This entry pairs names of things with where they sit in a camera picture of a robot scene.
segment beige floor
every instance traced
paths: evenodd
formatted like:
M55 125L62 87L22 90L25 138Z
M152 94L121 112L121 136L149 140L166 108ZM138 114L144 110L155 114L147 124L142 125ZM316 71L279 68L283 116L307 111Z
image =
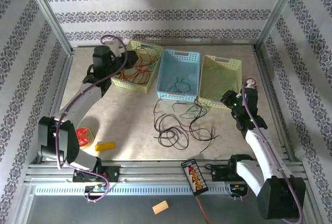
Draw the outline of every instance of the beige floor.
M268 125L277 151L281 156L283 155L251 46L176 46L167 48L198 51L202 55L210 54L242 60L243 79L253 76L258 82L258 114L264 118ZM79 89L87 68L92 63L92 54L93 48L76 49L62 106ZM99 156L103 160L228 159L233 154L243 153L254 157L250 146L237 130L230 112L218 108L209 108L208 114L197 121L197 126L208 129L213 126L215 133L220 135L203 153L200 154L200 151L208 143L193 138L190 138L189 147L185 150L162 147L153 138L158 134L153 126L153 108L158 99L156 84L155 81L148 94L120 88L112 84L104 97L88 111L79 125L79 127L90 128L95 135L94 144L85 151ZM163 100L157 107L158 113L173 113L173 103L174 101ZM177 106L175 114L179 115L187 108L187 106ZM115 141L117 147L99 154L95 153L95 144L109 141ZM179 144L184 145L185 139L182 138Z

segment yellow sponge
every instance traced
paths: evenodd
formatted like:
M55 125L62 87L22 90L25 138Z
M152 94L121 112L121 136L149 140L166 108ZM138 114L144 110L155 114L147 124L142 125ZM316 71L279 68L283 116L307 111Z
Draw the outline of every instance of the yellow sponge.
M103 144L95 145L94 150L95 151L103 151L103 150L110 150L115 148L115 142L108 142Z

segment red wire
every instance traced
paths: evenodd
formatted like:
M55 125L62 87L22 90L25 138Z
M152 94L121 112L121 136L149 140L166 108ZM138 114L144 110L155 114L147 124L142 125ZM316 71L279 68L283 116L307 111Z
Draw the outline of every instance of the red wire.
M201 201L199 200L198 197L196 197L196 200L197 200L197 202L198 202L199 208L202 210L202 213L203 213L203 216L204 216L204 219L205 219L206 223L207 223L207 224L211 224L210 221L209 221L209 219L207 218L207 216L206 216L206 214L205 214L205 211L204 211L204 209L203 209L203 206L202 206Z
M154 57L154 59L152 59L149 52L141 46L136 47L136 52L146 52L149 56L149 61L144 60L142 58L142 56L139 55L140 60L136 62L135 67L134 67L136 72L131 75L126 75L125 72L123 71L120 75L120 79L137 84L137 85L144 85L144 84L147 84L150 80L151 74L153 72L150 69L150 66L153 65L158 60L158 55L156 55Z

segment gray floor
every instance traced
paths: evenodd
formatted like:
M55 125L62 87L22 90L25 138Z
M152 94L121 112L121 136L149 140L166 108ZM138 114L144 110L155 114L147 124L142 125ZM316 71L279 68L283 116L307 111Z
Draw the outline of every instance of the gray floor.
M280 224L281 220L262 220L256 197L243 202L226 195L201 195L201 202L211 224ZM166 200L169 208L155 215L152 207ZM204 224L195 197L183 196L111 196L98 203L88 203L83 196L35 196L27 223L30 224Z

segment blue basket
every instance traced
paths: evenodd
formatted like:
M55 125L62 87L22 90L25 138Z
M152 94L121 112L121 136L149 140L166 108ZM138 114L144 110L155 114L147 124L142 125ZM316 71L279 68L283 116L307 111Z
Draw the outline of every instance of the blue basket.
M198 95L200 53L164 49L161 57L158 98L193 102Z

